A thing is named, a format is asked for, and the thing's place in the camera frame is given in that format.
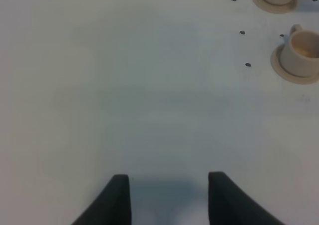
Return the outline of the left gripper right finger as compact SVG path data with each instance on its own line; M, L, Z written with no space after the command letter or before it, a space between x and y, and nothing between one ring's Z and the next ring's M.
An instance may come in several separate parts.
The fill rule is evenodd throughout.
M208 215L211 225L282 225L251 199L224 172L208 175Z

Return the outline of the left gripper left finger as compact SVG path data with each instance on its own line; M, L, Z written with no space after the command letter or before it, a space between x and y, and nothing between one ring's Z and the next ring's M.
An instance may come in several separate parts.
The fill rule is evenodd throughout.
M128 175L114 175L73 225L130 225L131 196Z

